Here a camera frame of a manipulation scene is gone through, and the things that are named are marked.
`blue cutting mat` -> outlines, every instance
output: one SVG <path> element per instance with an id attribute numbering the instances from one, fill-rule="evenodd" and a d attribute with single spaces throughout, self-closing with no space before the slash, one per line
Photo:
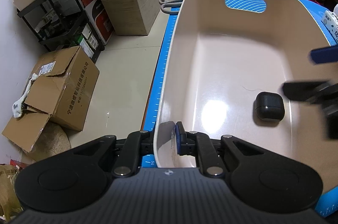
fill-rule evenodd
<path id="1" fill-rule="evenodd" d="M 308 11 L 311 13 L 311 15 L 313 16 L 319 27 L 325 34 L 328 43 L 331 46 L 337 45 L 337 42 L 334 40 L 330 32 L 324 26 L 324 24 L 321 22 L 321 18 L 327 9 L 309 0 L 299 0 L 299 1 L 302 2 L 304 6 L 308 9 Z M 228 7 L 257 12 L 264 11 L 266 7 L 265 2 L 263 0 L 226 0 L 226 4 Z M 176 19 L 177 15 L 171 15 L 168 19 L 167 28 L 163 37 L 161 50 L 158 56 L 153 86 L 150 93 L 148 110 L 146 113 L 143 128 L 144 130 L 152 131 L 152 129 L 155 126 L 159 99 L 162 91 L 164 71 L 166 69 L 167 57 Z M 156 167 L 154 156 L 149 155 L 147 157 L 143 157 L 142 166 Z M 316 206 L 316 211 L 323 217 L 330 215 L 336 210 L 338 210 L 338 187 L 322 195 Z"/>

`black metal shelf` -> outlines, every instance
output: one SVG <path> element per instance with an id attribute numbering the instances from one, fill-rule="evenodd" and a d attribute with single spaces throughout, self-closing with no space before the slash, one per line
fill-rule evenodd
<path id="1" fill-rule="evenodd" d="M 54 43 L 54 42 L 58 42 L 58 41 L 62 41 L 62 40 L 65 40 L 65 39 L 69 39 L 71 38 L 76 32 L 77 32 L 77 29 L 80 27 L 81 23 L 86 19 L 87 17 L 87 14 L 85 11 L 82 11 L 79 18 L 76 20 L 76 22 L 74 23 L 74 25 L 71 27 L 71 29 L 59 36 L 55 36 L 55 37 L 52 37 L 52 38 L 48 38 L 48 39 L 45 39 L 45 40 L 42 40 L 42 41 L 39 41 L 39 43 L 41 45 L 47 45 L 47 44 L 50 44 L 50 43 Z"/>
<path id="2" fill-rule="evenodd" d="M 78 18 L 74 23 L 69 23 L 69 19 L 67 17 L 64 17 L 62 13 L 58 10 L 58 8 L 55 7 L 54 2 L 52 0 L 35 0 L 31 4 L 29 4 L 27 7 L 25 7 L 23 10 L 18 10 L 18 17 L 22 18 L 24 22 L 27 24 L 27 26 L 30 28 L 30 30 L 35 34 L 35 36 L 38 38 L 39 44 L 43 45 L 48 51 L 51 51 L 49 48 L 49 45 L 56 45 L 59 47 L 69 47 L 72 41 L 74 41 L 74 38 L 77 34 L 80 34 L 79 28 L 81 26 L 85 26 L 86 24 L 89 25 L 91 28 L 92 34 L 95 36 L 96 40 L 98 41 L 99 45 L 97 49 L 94 51 L 94 55 L 92 56 L 92 61 L 95 63 L 97 61 L 97 58 L 99 57 L 99 54 L 101 51 L 104 50 L 104 43 L 100 36 L 97 34 L 93 24 L 89 20 L 89 17 L 87 16 L 85 10 L 82 8 L 82 5 L 80 4 L 79 0 L 75 0 L 80 11 L 76 13 L 78 15 Z M 62 27 L 64 31 L 60 33 L 57 36 L 52 36 L 50 38 L 42 38 L 32 27 L 32 25 L 27 21 L 25 18 L 25 15 L 27 15 L 29 12 L 34 10 L 37 7 L 41 7 L 41 9 L 46 14 L 47 11 L 45 7 L 43 6 L 43 3 L 49 2 L 51 7 L 54 9 L 56 15 L 58 16 L 58 19 L 60 20 L 60 23 L 62 24 Z"/>

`metal screw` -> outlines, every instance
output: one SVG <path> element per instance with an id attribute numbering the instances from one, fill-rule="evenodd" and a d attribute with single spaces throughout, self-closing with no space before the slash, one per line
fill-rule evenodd
<path id="1" fill-rule="evenodd" d="M 125 166 L 121 166 L 121 167 L 117 167 L 115 168 L 114 170 L 114 173 L 117 174 L 117 175 L 127 175 L 131 172 L 131 170 L 128 168 L 128 167 L 125 167 Z"/>
<path id="2" fill-rule="evenodd" d="M 210 175 L 221 175 L 223 173 L 223 169 L 221 167 L 213 166 L 207 168 L 207 173 Z"/>

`white wall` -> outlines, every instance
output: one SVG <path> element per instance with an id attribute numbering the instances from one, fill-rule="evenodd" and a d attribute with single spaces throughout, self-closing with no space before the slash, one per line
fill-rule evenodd
<path id="1" fill-rule="evenodd" d="M 21 96 L 38 57 L 45 52 L 37 38 L 19 18 L 10 0 L 0 0 L 0 132 L 12 112 L 12 104 Z M 18 160 L 20 150 L 0 135 L 0 163 Z"/>

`white cloth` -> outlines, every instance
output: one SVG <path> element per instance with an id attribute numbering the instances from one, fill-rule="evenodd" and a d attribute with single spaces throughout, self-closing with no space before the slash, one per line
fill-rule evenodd
<path id="1" fill-rule="evenodd" d="M 28 92 L 33 84 L 33 82 L 38 78 L 37 74 L 33 74 L 32 78 L 29 80 L 28 85 L 26 87 L 26 90 L 24 92 L 24 94 L 22 95 L 22 97 L 20 97 L 20 99 L 18 101 L 16 101 L 13 106 L 12 106 L 12 111 L 13 111 L 13 116 L 15 118 L 19 118 L 22 116 L 23 113 L 23 103 L 25 102 L 25 99 L 28 95 Z"/>

